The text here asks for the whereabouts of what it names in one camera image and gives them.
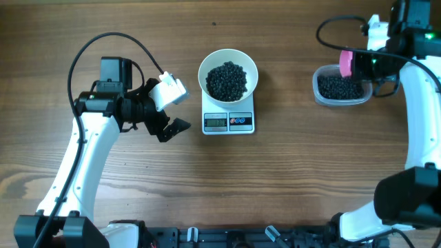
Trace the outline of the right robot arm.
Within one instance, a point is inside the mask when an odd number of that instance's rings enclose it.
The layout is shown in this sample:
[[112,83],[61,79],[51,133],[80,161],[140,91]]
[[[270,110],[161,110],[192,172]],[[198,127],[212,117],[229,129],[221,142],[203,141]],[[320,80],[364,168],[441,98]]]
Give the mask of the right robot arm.
[[397,1],[388,22],[363,21],[367,49],[341,49],[342,76],[393,77],[404,90],[408,152],[403,171],[381,180],[370,203],[333,217],[334,245],[374,245],[388,234],[440,226],[440,33],[430,9],[429,1]]

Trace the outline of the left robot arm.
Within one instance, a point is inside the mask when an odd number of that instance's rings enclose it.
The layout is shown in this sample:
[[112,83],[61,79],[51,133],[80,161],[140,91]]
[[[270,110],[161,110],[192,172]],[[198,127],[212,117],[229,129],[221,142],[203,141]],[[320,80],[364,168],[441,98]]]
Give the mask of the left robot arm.
[[19,247],[154,247],[156,241],[139,220],[116,220],[99,229],[93,223],[97,187],[108,154],[125,123],[144,123],[160,142],[190,127],[171,120],[164,108],[189,92],[169,72],[132,88],[136,63],[121,57],[101,59],[93,91],[82,92],[74,109],[72,135],[51,189],[33,215],[20,215],[14,226]]

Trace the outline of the pink scoop blue handle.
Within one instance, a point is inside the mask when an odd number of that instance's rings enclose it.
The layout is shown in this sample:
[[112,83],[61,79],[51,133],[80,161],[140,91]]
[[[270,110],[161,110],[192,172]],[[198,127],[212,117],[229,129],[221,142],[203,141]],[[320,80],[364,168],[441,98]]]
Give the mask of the pink scoop blue handle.
[[339,58],[339,70],[342,77],[350,77],[352,75],[353,52],[343,50]]

